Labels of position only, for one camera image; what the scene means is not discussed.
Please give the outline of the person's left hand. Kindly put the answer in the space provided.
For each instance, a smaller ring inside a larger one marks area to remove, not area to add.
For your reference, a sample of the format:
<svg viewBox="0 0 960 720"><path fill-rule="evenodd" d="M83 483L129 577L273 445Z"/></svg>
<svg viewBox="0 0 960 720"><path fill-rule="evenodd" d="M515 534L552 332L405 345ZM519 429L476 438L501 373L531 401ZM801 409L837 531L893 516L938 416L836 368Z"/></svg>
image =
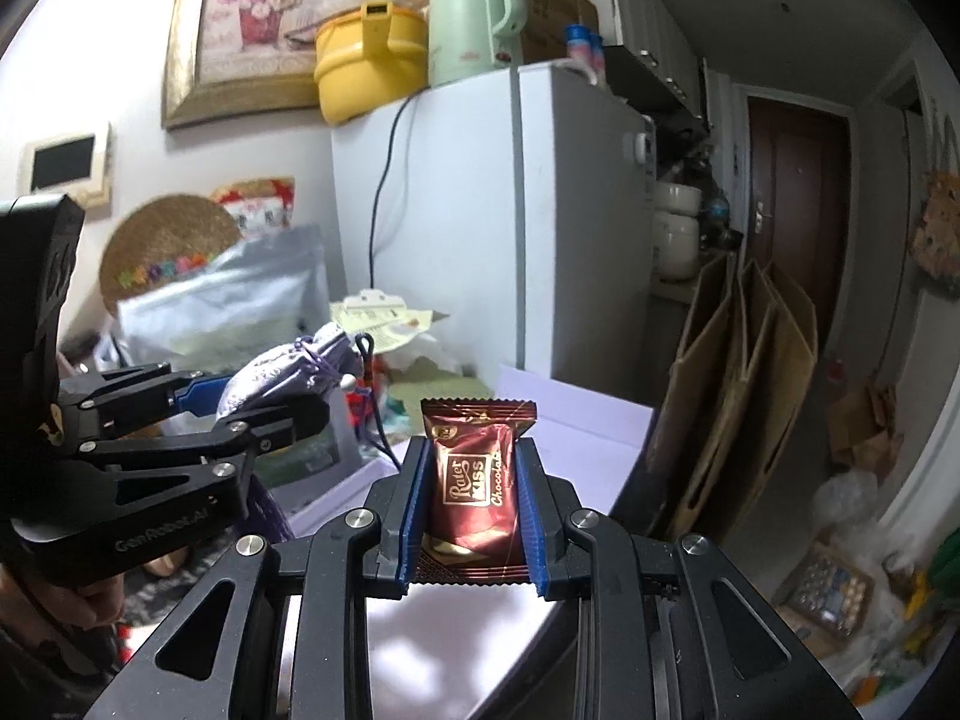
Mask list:
<svg viewBox="0 0 960 720"><path fill-rule="evenodd" d="M36 575L23 572L14 575L2 567L2 592L16 590L28 601L36 601L44 613L60 624L80 629L102 628L117 622L124 614L124 576L114 575L81 589L65 589L50 585Z"/></svg>

